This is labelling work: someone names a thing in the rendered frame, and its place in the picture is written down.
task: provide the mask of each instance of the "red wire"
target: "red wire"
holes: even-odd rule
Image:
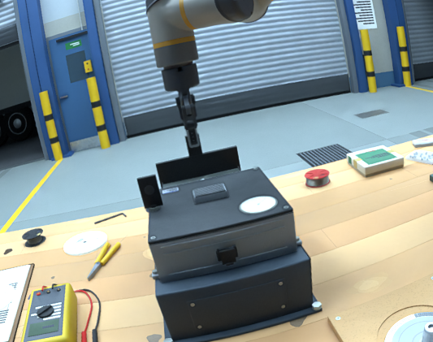
[[[86,333],[88,331],[88,325],[89,325],[89,320],[91,319],[91,314],[93,313],[93,299],[91,299],[91,297],[89,296],[89,294],[84,291],[84,290],[76,290],[75,292],[83,292],[86,294],[86,296],[89,298],[89,301],[91,303],[91,310],[89,311],[89,316],[88,316],[88,322],[86,322],[86,328],[84,329],[84,333]]]

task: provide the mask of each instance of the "yellow multimeter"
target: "yellow multimeter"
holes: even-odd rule
[[[21,342],[76,342],[76,294],[70,284],[34,290]]]

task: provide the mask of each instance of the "green label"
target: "green label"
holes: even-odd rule
[[[47,322],[29,324],[28,337],[45,335],[59,331],[59,318]]]
[[[385,149],[378,149],[372,152],[362,153],[357,155],[366,164],[376,164],[380,162],[386,162],[389,159],[394,159],[396,156],[389,153]]]
[[[83,43],[81,42],[81,40],[68,42],[66,44],[66,50],[74,49],[74,48],[82,46],[82,45],[83,45]]]

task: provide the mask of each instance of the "wooden table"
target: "wooden table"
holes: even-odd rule
[[[404,156],[414,150],[410,142],[392,148]],[[426,149],[433,151],[433,146]],[[305,186],[308,170],[271,181],[294,209],[297,235],[311,256],[314,295],[323,303],[323,312],[293,325],[233,337],[233,342],[336,342],[328,316],[433,273],[433,183],[429,180],[433,166],[405,160],[404,168],[371,178],[364,178],[345,160],[321,167],[331,173],[331,183],[324,188]],[[34,263],[31,289],[70,283],[74,289],[94,290],[102,300],[101,342],[162,341],[162,315],[149,277],[154,263],[146,239],[148,214],[143,208],[125,214],[127,218],[98,225],[94,221],[109,214],[44,226],[46,242],[32,249],[24,247],[24,231],[0,234],[0,270]],[[71,257],[63,252],[63,244],[79,232],[94,229],[122,246],[88,282],[97,253]],[[12,251],[4,255],[6,249]],[[82,331],[89,304],[81,294],[78,303]],[[24,320],[23,312],[16,341],[20,341]],[[89,330],[95,321],[93,317]]]

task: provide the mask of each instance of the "yellow bollard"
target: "yellow bollard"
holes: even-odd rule
[[[96,77],[86,79],[88,85],[89,99],[93,107],[94,121],[96,122],[97,134],[101,142],[101,148],[110,148],[110,138],[105,126],[105,119],[103,117],[101,98],[99,96],[99,89],[97,88]]]
[[[398,46],[400,47],[403,83],[406,87],[411,87],[411,71],[409,70],[408,47],[406,45],[405,28],[403,26],[398,26],[396,28],[396,35],[398,36]]]
[[[368,81],[368,90],[371,93],[377,92],[375,66],[373,65],[373,56],[371,53],[370,36],[368,30],[361,30],[362,49],[365,59],[366,79]]]
[[[61,144],[58,139],[58,132],[56,131],[56,124],[53,119],[53,111],[51,110],[50,105],[50,96],[48,95],[48,91],[40,92],[40,103],[41,110],[43,111],[43,115],[45,117],[46,130],[48,131],[48,137],[51,143],[51,149],[53,150],[54,160],[60,161],[63,159],[63,152],[61,150]]]

